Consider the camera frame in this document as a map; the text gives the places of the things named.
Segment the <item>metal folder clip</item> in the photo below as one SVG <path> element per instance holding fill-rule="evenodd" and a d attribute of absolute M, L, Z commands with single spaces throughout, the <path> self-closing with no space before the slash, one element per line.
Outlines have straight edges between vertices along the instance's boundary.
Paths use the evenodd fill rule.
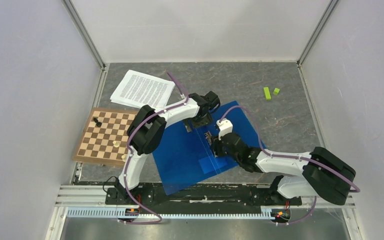
<path fill-rule="evenodd" d="M 208 145 L 211 147 L 213 145 L 213 135 L 210 131 L 207 131 L 204 133 L 205 139 L 208 142 Z"/>

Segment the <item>blue plastic folder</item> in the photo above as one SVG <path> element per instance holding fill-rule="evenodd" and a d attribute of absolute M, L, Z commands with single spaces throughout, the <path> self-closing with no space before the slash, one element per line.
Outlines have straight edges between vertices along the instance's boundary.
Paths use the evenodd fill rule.
<path fill-rule="evenodd" d="M 233 131 L 251 147 L 258 147 L 258 135 L 240 108 L 237 101 L 226 103 L 211 116 L 213 121 L 206 126 L 187 132 L 183 122 L 177 122 L 164 130 L 158 148 L 152 153 L 166 195 L 202 182 L 238 166 L 229 156 L 214 157 L 209 138 L 218 135 L 216 122 L 227 114 Z"/>

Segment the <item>wooden chessboard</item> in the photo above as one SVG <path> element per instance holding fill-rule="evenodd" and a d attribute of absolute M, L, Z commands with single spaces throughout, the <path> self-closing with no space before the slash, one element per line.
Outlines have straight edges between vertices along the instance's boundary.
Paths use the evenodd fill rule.
<path fill-rule="evenodd" d="M 128 154 L 127 130 L 136 115 L 136 110 L 94 107 L 72 159 L 81 163 L 123 167 L 122 155 Z M 96 127 L 93 118 L 102 122 L 101 127 Z M 119 147 L 114 147 L 113 141 L 118 141 Z"/>

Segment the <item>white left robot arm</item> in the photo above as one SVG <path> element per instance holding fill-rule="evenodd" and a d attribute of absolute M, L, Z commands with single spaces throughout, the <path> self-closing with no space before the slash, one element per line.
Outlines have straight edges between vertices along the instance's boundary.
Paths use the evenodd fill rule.
<path fill-rule="evenodd" d="M 127 155 L 119 182 L 118 198 L 125 204 L 133 203 L 137 198 L 136 187 L 144 163 L 149 154 L 160 145 L 165 129 L 178 122 L 184 122 L 187 129 L 201 128 L 209 125 L 212 114 L 221 105 L 216 93 L 209 91 L 206 95 L 191 93 L 185 100 L 154 109 L 149 105 L 140 108 L 130 124 L 127 135 Z"/>

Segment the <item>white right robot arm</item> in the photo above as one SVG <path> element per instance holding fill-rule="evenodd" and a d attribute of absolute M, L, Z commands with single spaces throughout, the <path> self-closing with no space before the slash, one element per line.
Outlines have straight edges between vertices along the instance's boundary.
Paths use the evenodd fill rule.
<path fill-rule="evenodd" d="M 234 133 L 211 138 L 215 157 L 230 157 L 250 173 L 278 173 L 269 189 L 269 199 L 275 204 L 297 197 L 316 196 L 343 206 L 353 184 L 356 171 L 324 147 L 311 152 L 276 152 L 248 146 Z"/>

